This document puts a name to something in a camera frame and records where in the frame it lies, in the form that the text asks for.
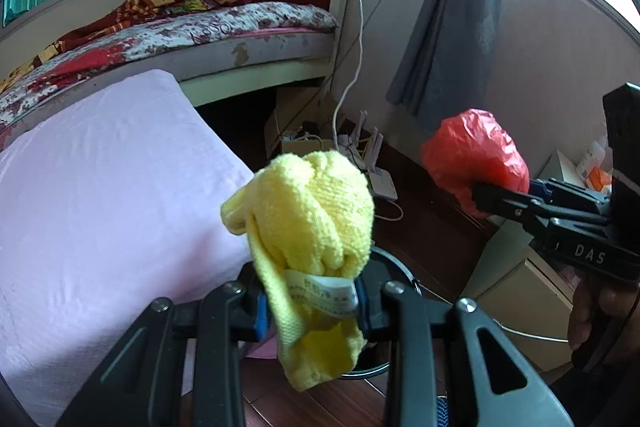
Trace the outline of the right hand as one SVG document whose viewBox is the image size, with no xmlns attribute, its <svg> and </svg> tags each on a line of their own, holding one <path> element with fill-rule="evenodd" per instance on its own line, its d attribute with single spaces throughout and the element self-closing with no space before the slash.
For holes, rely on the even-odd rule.
<svg viewBox="0 0 640 427">
<path fill-rule="evenodd" d="M 596 324 L 596 320 L 592 317 L 594 312 L 613 317 L 616 321 L 623 321 L 638 296 L 637 287 L 634 289 L 610 286 L 598 288 L 598 284 L 593 284 L 588 279 L 581 280 L 574 292 L 573 309 L 568 319 L 567 340 L 570 349 L 577 350 L 589 339 Z M 611 355 L 613 358 L 628 357 L 638 351 L 639 306 L 636 306 Z"/>
</svg>

